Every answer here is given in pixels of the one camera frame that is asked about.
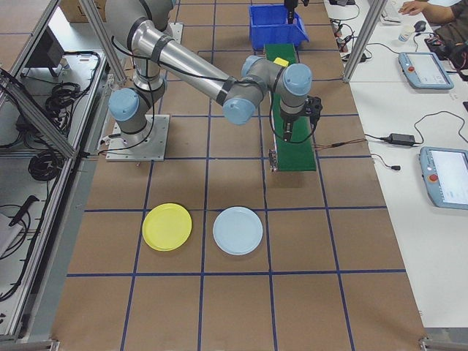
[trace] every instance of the touchscreen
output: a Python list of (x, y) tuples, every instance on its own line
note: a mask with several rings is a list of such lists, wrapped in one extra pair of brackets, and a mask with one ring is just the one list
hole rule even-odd
[(468, 205), (468, 160), (461, 152), (432, 150), (445, 203)]
[(446, 84), (447, 81), (432, 55), (407, 54), (422, 84)]

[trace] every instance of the light blue plate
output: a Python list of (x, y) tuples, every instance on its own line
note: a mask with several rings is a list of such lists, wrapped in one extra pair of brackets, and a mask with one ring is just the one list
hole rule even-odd
[(228, 254), (248, 254), (263, 237), (260, 218), (245, 207), (229, 207), (221, 212), (213, 226), (213, 236), (221, 250)]

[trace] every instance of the computer mouse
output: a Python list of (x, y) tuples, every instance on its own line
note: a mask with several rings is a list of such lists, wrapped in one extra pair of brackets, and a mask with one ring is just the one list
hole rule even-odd
[(426, 22), (423, 20), (419, 20), (418, 22), (415, 23), (415, 32), (416, 33), (421, 33), (422, 31), (426, 30)]

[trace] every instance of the white table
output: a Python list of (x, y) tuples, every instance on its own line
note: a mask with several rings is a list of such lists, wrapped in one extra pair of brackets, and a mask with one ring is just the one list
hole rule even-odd
[[(437, 1), (450, 4), (453, 0)], [(346, 21), (356, 30), (369, 9), (367, 0), (356, 0), (361, 7), (358, 18)], [(349, 18), (355, 7), (327, 6), (332, 18)], [(404, 16), (403, 24), (423, 19)], [(369, 42), (381, 42), (395, 51), (414, 51), (412, 38), (400, 43), (401, 26), (377, 24)], [(423, 35), (417, 38), (419, 51), (427, 51)], [(387, 136), (392, 132), (411, 134), (420, 141), (413, 124), (427, 113), (449, 110), (465, 121), (468, 112), (468, 84), (451, 75), (455, 88), (450, 91), (421, 91), (411, 88), (401, 72), (398, 56), (379, 45), (369, 46), (373, 59), (359, 64), (351, 79), (351, 89), (364, 131)], [(468, 148), (458, 135), (461, 121), (446, 113), (425, 118), (418, 127), (425, 146)], [(468, 126), (462, 134), (468, 138)], [(435, 207), (421, 179), (418, 161), (420, 148), (392, 146), (369, 141), (372, 153), (389, 165), (401, 165), (396, 172), (376, 159), (375, 167), (388, 206), (415, 300), (426, 328), (468, 327), (468, 211)]]

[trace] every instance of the person's hand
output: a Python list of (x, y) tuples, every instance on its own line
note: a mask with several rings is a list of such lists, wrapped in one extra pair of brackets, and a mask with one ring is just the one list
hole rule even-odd
[(400, 12), (402, 15), (417, 15), (418, 13), (421, 13), (424, 11), (424, 9), (428, 6), (427, 2), (422, 2), (422, 1), (406, 1), (403, 3), (403, 6), (401, 6)]

